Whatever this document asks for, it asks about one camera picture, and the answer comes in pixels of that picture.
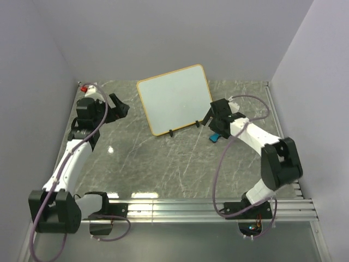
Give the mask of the yellow framed whiteboard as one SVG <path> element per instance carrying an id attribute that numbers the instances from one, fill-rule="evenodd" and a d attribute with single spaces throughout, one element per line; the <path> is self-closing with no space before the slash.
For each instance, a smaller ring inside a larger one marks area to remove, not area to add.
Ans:
<path id="1" fill-rule="evenodd" d="M 212 102 L 200 64 L 140 80 L 136 87 L 154 136 L 202 121 Z"/>

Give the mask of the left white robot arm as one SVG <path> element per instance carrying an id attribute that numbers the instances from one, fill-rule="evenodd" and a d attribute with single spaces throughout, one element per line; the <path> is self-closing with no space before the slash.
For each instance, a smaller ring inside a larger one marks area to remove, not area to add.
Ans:
<path id="1" fill-rule="evenodd" d="M 74 234 L 83 219 L 95 216 L 105 219 L 110 214 L 107 193 L 88 192 L 75 199 L 72 191 L 77 178 L 100 138 L 99 128 L 127 116 L 129 106 L 111 93 L 114 107 L 103 98 L 85 96 L 76 103 L 64 155 L 53 175 L 41 190 L 28 198 L 35 231 L 38 233 Z"/>

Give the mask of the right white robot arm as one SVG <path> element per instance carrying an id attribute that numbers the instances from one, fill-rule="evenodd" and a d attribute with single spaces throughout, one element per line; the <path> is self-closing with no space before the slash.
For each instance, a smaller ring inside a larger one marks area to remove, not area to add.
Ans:
<path id="1" fill-rule="evenodd" d="M 229 140 L 229 144 L 239 139 L 261 157 L 261 178 L 243 195 L 240 210 L 232 214 L 216 210 L 221 217 L 243 215 L 253 218 L 259 213 L 260 205 L 274 199 L 281 187 L 303 176 L 295 141 L 289 137 L 272 135 L 255 125 L 255 121 L 257 118 L 249 119 L 239 112 L 239 106 L 232 98 L 223 98 L 211 102 L 210 109 L 201 122 Z"/>

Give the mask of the blue whiteboard eraser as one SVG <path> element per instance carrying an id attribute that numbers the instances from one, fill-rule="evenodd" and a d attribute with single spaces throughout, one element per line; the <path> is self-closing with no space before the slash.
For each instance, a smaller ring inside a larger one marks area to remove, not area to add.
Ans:
<path id="1" fill-rule="evenodd" d="M 218 133 L 215 133 L 209 137 L 209 140 L 213 143 L 216 143 L 220 139 L 221 135 Z"/>

